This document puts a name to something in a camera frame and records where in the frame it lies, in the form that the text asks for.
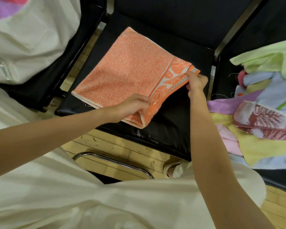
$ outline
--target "floor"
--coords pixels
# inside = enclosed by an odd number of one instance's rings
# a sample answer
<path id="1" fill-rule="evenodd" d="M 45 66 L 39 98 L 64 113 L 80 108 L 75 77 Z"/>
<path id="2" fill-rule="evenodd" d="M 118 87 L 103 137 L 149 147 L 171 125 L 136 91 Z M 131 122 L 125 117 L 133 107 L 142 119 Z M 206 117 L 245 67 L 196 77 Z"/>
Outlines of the floor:
<path id="1" fill-rule="evenodd" d="M 69 90 L 71 84 L 80 72 L 80 69 L 83 67 L 100 33 L 101 30 L 97 29 L 95 34 L 91 37 L 83 53 L 80 55 L 74 67 L 70 71 L 68 77 L 61 85 L 63 90 Z M 50 107 L 54 109 L 58 106 L 58 104 L 59 102 L 54 100 Z M 123 160 L 128 160 L 146 167 L 146 169 L 151 172 L 155 178 L 164 178 L 162 173 L 163 166 L 167 163 L 179 160 L 176 157 L 164 154 L 160 151 L 141 146 L 134 142 L 104 133 L 96 129 L 64 144 L 62 147 L 70 157 L 87 150 L 93 150 L 94 152 L 100 154 L 112 154 Z M 114 165 L 98 158 L 89 156 L 82 157 L 76 162 L 84 169 L 113 177 L 121 181 L 148 178 L 141 172 L 119 165 Z M 286 192 L 267 186 L 267 199 L 261 209 L 275 225 L 275 227 L 278 229 L 286 229 Z"/>

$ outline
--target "purple cloth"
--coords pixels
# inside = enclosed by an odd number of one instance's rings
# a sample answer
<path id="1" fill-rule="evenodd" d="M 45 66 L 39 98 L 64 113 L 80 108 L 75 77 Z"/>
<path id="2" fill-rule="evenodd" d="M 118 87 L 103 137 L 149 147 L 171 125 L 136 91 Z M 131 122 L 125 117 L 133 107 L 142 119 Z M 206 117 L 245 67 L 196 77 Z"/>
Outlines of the purple cloth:
<path id="1" fill-rule="evenodd" d="M 4 0 L 0 0 L 0 19 L 14 15 L 22 7 L 23 7 L 23 5 L 19 5 L 19 4 L 15 4 L 12 2 L 6 2 Z"/>
<path id="2" fill-rule="evenodd" d="M 230 99 L 218 99 L 207 101 L 209 112 L 216 112 L 226 115 L 233 115 L 238 106 L 244 100 L 255 101 L 256 98 L 263 92 L 263 90 L 258 90 L 247 95 L 237 96 Z"/>

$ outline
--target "chair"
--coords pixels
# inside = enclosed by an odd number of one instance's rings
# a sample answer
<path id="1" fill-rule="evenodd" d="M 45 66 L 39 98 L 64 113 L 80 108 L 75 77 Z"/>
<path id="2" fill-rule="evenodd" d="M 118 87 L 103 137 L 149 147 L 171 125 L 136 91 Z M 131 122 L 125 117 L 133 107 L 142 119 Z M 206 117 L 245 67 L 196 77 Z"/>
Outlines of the chair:
<path id="1" fill-rule="evenodd" d="M 238 84 L 236 74 L 241 66 L 234 66 L 229 59 L 246 51 L 286 40 L 286 0 L 263 0 L 260 7 L 243 25 L 240 33 L 219 55 L 212 97 L 231 97 Z M 268 185 L 286 191 L 286 170 L 256 170 Z"/>
<path id="2" fill-rule="evenodd" d="M 24 84 L 0 84 L 10 97 L 28 108 L 46 112 L 54 96 L 64 96 L 60 86 L 76 62 L 101 18 L 106 14 L 107 0 L 80 0 L 80 25 L 70 39 L 65 52 L 49 67 L 42 70 Z"/>
<path id="3" fill-rule="evenodd" d="M 71 91 L 130 26 L 210 76 L 214 50 L 251 0 L 115 0 L 115 9 L 86 63 L 56 111 L 65 116 L 92 110 Z M 123 122 L 98 129 L 190 160 L 190 102 L 185 87 L 172 94 L 144 129 Z"/>

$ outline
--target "light green towel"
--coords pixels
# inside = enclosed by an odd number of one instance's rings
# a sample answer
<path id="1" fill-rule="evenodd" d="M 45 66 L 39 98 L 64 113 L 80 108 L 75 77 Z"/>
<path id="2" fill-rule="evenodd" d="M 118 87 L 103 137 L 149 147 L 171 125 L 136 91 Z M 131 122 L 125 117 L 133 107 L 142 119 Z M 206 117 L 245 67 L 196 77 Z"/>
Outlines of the light green towel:
<path id="1" fill-rule="evenodd" d="M 280 71 L 286 79 L 286 41 L 242 53 L 230 61 L 234 65 L 243 65 L 247 73 Z"/>

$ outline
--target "white pants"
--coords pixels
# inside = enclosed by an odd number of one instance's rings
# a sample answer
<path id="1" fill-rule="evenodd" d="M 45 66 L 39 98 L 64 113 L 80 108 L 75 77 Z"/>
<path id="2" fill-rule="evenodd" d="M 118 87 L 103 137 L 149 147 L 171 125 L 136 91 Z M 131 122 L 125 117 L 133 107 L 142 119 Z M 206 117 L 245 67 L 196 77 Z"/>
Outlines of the white pants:
<path id="1" fill-rule="evenodd" d="M 16 108 L 5 114 L 7 107 L 0 107 L 5 124 L 27 111 L 2 90 L 0 98 Z M 266 198 L 262 178 L 241 164 L 233 169 L 261 206 Z M 0 228 L 215 228 L 191 163 L 177 166 L 174 176 L 179 178 L 104 185 L 57 148 L 0 177 Z"/>

